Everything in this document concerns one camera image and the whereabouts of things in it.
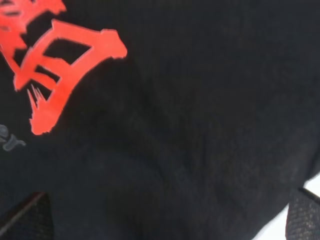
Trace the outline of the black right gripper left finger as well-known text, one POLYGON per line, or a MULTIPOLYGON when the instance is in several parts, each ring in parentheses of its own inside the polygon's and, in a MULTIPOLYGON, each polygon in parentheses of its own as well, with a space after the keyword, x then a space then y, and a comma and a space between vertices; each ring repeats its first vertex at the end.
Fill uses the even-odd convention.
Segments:
POLYGON ((0 240, 53 240, 50 197, 34 192, 0 216, 0 240))

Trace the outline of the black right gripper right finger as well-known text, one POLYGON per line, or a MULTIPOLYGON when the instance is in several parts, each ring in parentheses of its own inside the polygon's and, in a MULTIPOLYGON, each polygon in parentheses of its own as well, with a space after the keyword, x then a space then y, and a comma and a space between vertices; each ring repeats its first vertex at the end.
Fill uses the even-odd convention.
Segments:
POLYGON ((320 197, 305 188, 290 198, 285 226, 287 240, 320 240, 320 197))

